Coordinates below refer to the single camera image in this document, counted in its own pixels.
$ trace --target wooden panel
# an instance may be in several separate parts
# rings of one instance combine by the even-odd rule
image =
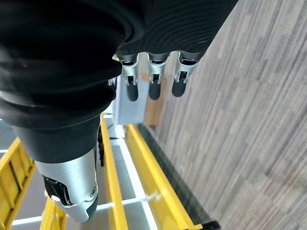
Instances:
[[[148,74],[142,74],[141,78],[149,81]],[[161,94],[158,100],[152,100],[148,96],[147,104],[146,104],[146,111],[145,111],[145,118],[143,122],[144,125],[155,126],[159,124],[162,109],[163,109],[163,104],[164,104],[166,84],[167,84],[166,79],[163,78],[162,83],[161,83]]]
[[[307,1],[241,0],[149,127],[227,230],[307,229]]]

